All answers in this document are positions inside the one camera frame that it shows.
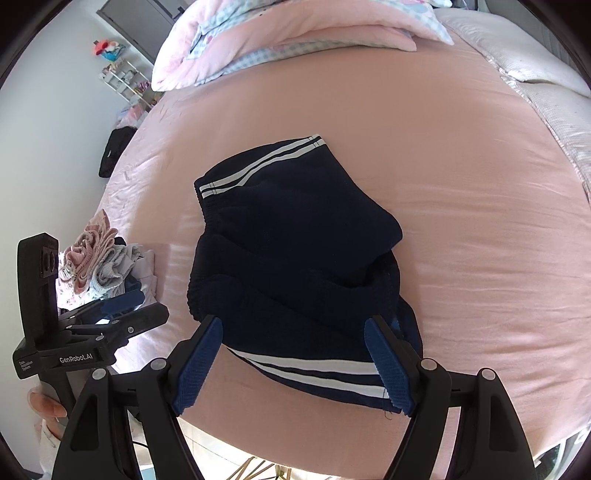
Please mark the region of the person's left hand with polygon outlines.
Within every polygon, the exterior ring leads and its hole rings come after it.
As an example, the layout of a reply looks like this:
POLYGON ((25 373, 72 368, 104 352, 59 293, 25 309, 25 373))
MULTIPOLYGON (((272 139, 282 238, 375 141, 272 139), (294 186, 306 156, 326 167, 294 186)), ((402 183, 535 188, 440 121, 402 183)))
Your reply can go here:
POLYGON ((45 422, 48 431, 61 440, 65 427, 60 421, 67 418, 66 409, 53 398, 43 394, 39 388, 33 388, 28 392, 28 402, 32 410, 45 422))

